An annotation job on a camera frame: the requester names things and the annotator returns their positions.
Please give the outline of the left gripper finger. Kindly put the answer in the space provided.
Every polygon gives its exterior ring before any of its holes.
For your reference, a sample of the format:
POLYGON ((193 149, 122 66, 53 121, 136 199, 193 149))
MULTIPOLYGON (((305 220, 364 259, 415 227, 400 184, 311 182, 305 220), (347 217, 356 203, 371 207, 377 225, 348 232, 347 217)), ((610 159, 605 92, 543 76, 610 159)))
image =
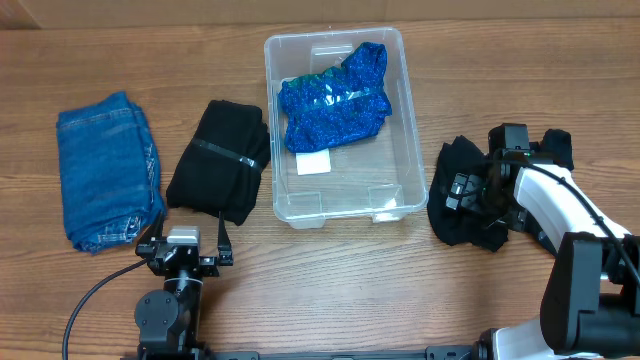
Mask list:
POLYGON ((136 245, 148 245, 152 242, 153 238, 161 237, 164 221, 165 215, 159 213, 151 224, 141 230, 139 236, 136 238, 136 245))
POLYGON ((224 213, 218 213, 217 249, 219 253, 231 253, 232 246, 225 226, 224 213))

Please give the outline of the blue sparkly garment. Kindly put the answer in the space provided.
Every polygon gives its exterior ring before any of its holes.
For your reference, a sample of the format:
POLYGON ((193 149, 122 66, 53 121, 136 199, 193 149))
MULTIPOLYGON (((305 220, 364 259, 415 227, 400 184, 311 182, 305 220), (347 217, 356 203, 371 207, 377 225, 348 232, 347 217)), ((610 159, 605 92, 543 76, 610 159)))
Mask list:
POLYGON ((338 66, 283 82, 286 148, 313 153, 377 136, 393 114, 384 90, 387 64, 383 44, 364 42, 338 66))

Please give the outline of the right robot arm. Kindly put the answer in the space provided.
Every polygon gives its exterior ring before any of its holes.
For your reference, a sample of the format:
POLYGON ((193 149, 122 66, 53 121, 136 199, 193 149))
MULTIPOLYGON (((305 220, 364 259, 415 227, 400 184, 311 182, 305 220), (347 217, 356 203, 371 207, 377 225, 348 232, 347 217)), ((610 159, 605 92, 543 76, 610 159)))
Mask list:
POLYGON ((488 133, 488 152, 463 136, 442 146, 427 205, 436 236, 495 252, 509 232, 554 258, 537 317, 489 329, 467 359, 598 359, 639 353, 639 238, 578 187, 571 135, 539 142, 524 124, 488 133))

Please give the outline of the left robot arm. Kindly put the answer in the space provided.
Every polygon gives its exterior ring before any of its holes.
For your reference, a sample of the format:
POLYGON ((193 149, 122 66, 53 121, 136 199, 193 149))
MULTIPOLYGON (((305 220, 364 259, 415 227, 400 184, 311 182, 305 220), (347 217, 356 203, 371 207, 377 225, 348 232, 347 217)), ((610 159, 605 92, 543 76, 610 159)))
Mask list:
POLYGON ((160 290, 145 294, 136 304, 139 359, 212 359, 212 350, 198 339, 202 289, 206 277, 218 277, 221 266, 234 264, 224 215, 218 215, 215 256, 200 253, 197 226, 176 226, 163 234, 160 214, 136 242, 135 254, 151 272, 164 279, 160 290))

